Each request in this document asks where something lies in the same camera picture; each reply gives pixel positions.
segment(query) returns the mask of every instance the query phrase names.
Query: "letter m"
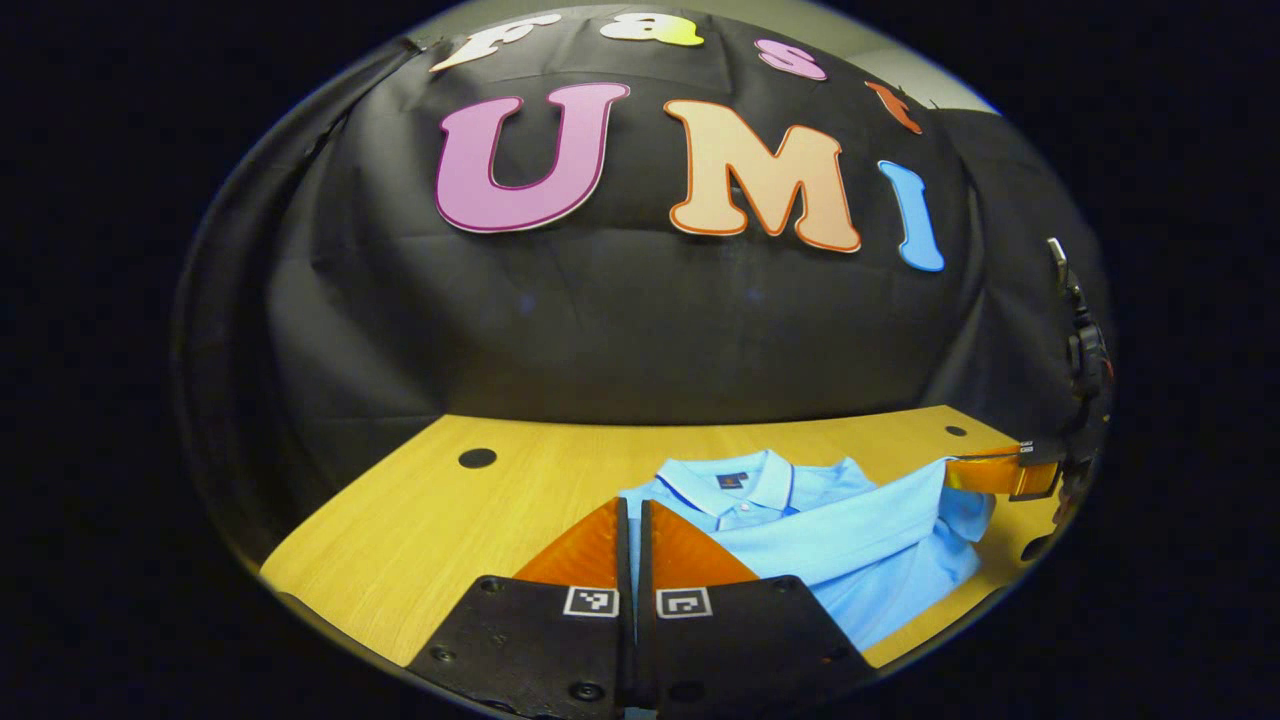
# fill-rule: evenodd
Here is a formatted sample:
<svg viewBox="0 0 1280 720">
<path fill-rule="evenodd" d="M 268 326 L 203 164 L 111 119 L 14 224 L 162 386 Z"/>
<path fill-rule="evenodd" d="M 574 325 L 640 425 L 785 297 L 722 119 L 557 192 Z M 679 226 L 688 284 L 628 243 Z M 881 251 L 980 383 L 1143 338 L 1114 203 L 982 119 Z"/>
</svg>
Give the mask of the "letter m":
<svg viewBox="0 0 1280 720">
<path fill-rule="evenodd" d="M 829 135 L 792 126 L 777 152 L 724 105 L 671 100 L 663 109 L 685 124 L 689 195 L 671 209 L 671 222 L 692 234 L 737 234 L 746 213 L 733 205 L 730 176 L 737 178 L 764 232 L 777 236 L 791 215 L 796 195 L 804 213 L 796 220 L 800 240 L 823 250 L 855 252 L 861 246 L 849 217 L 840 177 L 840 142 Z"/>
</svg>

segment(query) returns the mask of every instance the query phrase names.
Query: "black fabric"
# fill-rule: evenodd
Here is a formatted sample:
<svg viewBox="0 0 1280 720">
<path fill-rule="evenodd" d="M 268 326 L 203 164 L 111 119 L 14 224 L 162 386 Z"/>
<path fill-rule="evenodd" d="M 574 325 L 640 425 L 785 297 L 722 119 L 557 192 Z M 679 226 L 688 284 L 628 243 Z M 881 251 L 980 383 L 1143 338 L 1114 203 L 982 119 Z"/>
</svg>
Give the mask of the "black fabric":
<svg viewBox="0 0 1280 720">
<path fill-rule="evenodd" d="M 673 10 L 704 47 L 600 36 L 620 12 L 639 9 L 561 10 L 439 73 L 465 37 L 413 56 L 389 45 L 282 122 L 210 209 L 179 299 L 179 395 L 205 495 L 256 561 L 443 413 L 689 425 L 948 404 L 1016 437 L 1074 414 L 1044 238 L 1062 241 L 1098 309 L 1096 242 L 1007 123 L 902 96 L 916 136 L 867 88 L 878 78 L 820 50 Z M 771 68 L 758 38 L 804 47 L 828 79 Z M 518 233 L 443 220 L 445 115 L 522 97 L 493 170 L 526 184 L 554 155 L 547 94 L 590 81 L 631 88 L 590 200 Z M 836 137 L 861 250 L 801 242 L 800 202 L 777 237 L 754 214 L 733 237 L 677 231 L 668 210 L 687 173 L 672 99 L 733 108 L 771 150 L 796 124 Z M 923 178 L 943 272 L 899 258 L 879 160 Z"/>
</svg>

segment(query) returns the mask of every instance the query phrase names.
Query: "table surface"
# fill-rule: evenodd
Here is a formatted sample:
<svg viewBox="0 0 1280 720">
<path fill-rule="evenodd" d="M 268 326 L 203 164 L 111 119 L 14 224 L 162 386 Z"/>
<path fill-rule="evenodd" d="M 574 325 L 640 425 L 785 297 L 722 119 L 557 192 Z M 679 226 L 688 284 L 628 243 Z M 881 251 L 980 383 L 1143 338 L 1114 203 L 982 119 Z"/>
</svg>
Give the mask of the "table surface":
<svg viewBox="0 0 1280 720">
<path fill-rule="evenodd" d="M 947 428 L 961 428 L 957 436 Z M 320 507 L 268 557 L 261 578 L 357 642 L 406 666 L 479 575 L 513 575 L 618 491 L 668 457 L 716 460 L 773 450 L 795 465 L 852 457 L 884 484 L 947 455 L 1016 445 L 950 407 L 749 425 L 620 427 L 445 415 Z M 489 448 L 497 460 L 463 468 Z M 982 542 L 982 568 L 945 600 L 864 650 L 873 666 L 902 656 L 1029 566 L 1053 530 L 1053 498 L 1007 502 Z"/>
</svg>

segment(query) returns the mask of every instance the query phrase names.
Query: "pink letter u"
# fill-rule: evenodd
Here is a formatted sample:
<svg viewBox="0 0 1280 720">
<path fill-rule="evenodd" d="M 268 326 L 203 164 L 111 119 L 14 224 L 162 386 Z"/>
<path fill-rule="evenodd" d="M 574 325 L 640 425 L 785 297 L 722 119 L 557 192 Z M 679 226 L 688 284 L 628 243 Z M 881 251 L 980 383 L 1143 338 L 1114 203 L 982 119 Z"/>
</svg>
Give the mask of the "pink letter u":
<svg viewBox="0 0 1280 720">
<path fill-rule="evenodd" d="M 525 187 L 493 182 L 493 159 L 502 122 L 520 97 L 498 97 L 449 114 L 435 181 L 435 206 L 449 224 L 471 232 L 524 231 L 568 215 L 595 190 L 604 167 L 609 106 L 631 88 L 612 82 L 561 87 L 547 101 L 561 106 L 556 163 L 543 179 Z"/>
</svg>

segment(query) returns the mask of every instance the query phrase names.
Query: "light blue polo shirt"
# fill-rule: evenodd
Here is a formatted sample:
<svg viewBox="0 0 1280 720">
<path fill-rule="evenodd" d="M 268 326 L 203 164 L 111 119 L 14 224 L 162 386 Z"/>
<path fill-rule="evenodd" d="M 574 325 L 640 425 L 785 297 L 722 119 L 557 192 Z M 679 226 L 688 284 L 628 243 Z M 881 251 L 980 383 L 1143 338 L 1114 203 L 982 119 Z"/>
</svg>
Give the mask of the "light blue polo shirt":
<svg viewBox="0 0 1280 720">
<path fill-rule="evenodd" d="M 968 580 L 996 500 L 945 487 L 938 459 L 877 487 L 856 462 L 796 466 L 771 450 L 712 461 L 667 460 L 622 491 L 640 571 L 640 503 L 669 507 L 762 578 L 796 575 L 864 651 Z"/>
</svg>

